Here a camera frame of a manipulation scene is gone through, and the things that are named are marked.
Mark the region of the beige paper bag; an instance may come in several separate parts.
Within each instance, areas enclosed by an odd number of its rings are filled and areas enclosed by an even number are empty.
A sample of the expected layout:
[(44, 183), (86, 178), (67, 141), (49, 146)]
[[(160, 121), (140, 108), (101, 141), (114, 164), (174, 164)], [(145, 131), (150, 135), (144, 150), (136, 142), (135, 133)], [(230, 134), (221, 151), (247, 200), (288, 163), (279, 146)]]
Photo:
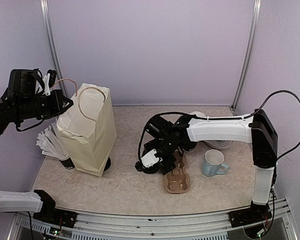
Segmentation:
[(101, 177), (117, 139), (110, 89), (82, 83), (71, 100), (56, 121), (58, 134), (75, 168)]

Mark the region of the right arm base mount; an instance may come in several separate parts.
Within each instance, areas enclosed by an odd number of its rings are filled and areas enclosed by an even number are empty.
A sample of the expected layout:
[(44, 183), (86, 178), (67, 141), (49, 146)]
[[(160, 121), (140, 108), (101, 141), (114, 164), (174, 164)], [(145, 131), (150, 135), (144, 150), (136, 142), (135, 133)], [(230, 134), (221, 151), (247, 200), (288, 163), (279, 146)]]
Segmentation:
[(248, 208), (230, 211), (228, 216), (231, 227), (235, 228), (270, 220), (272, 213), (268, 203), (259, 205), (251, 202)]

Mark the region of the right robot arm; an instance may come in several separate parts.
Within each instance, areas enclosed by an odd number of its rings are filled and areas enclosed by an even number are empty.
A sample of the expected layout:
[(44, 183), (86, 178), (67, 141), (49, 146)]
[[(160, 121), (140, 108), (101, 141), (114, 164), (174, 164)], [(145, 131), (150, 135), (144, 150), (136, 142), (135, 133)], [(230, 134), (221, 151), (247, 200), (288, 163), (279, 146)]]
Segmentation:
[(162, 112), (152, 116), (142, 133), (153, 137), (148, 143), (139, 142), (144, 155), (138, 154), (135, 169), (139, 172), (160, 171), (162, 174), (176, 168), (174, 152), (190, 151), (198, 142), (227, 141), (252, 145), (252, 159), (256, 169), (251, 205), (246, 218), (256, 222), (266, 212), (271, 189), (276, 181), (278, 134), (262, 107), (250, 114), (209, 117), (195, 113), (178, 112), (179, 118), (172, 123), (164, 116), (175, 112)]

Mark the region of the brown pulp cup carrier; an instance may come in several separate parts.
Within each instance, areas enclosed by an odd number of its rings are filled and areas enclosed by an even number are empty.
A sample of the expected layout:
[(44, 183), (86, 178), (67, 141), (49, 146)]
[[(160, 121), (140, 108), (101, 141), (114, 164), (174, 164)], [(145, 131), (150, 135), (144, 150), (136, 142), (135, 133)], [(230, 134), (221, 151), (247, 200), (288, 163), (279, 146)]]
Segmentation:
[(186, 171), (187, 158), (185, 155), (180, 156), (175, 152), (176, 168), (163, 176), (163, 186), (169, 194), (184, 194), (191, 187), (190, 177)]

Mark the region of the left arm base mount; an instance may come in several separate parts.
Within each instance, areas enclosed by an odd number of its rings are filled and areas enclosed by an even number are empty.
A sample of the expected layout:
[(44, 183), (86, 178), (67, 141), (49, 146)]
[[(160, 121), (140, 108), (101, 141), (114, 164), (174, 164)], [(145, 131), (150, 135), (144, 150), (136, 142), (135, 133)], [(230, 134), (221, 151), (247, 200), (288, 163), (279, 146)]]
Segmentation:
[(56, 208), (56, 202), (44, 190), (36, 189), (34, 192), (42, 201), (40, 212), (33, 214), (34, 219), (61, 227), (74, 228), (78, 215), (76, 212)]

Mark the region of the stack of paper cups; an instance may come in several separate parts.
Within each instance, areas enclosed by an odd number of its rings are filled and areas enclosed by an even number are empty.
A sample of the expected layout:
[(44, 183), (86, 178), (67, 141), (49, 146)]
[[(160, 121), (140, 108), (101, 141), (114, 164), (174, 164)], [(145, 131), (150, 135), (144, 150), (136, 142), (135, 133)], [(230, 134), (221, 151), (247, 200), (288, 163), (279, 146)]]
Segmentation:
[(200, 111), (193, 111), (193, 112), (190, 113), (190, 115), (195, 115), (199, 118), (205, 118), (206, 117), (206, 115), (203, 112), (200, 112)]

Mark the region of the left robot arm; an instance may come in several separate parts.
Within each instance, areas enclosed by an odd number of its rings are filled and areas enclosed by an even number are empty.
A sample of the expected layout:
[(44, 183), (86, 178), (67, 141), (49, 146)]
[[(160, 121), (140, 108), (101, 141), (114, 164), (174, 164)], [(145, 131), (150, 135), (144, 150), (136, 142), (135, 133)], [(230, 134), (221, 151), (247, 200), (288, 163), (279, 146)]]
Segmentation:
[[(65, 113), (74, 102), (53, 89), (57, 72), (48, 70), (46, 75), (38, 69), (13, 69), (8, 86), (0, 97), (0, 136), (10, 123), (21, 132), (25, 120), (36, 119), (41, 125), (45, 120)], [(53, 223), (60, 218), (56, 202), (44, 190), (29, 192), (0, 190), (0, 213), (29, 212)]]

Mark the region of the stack of black lids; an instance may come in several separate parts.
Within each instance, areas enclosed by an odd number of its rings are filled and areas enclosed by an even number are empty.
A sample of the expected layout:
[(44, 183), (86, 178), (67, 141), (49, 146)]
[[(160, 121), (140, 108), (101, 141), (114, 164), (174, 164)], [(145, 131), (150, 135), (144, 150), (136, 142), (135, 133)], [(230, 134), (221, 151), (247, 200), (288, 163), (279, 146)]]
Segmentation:
[(111, 167), (111, 158), (109, 157), (106, 161), (106, 164), (105, 164), (105, 167), (104, 167), (104, 170), (103, 171), (106, 171), (108, 170), (110, 167)]

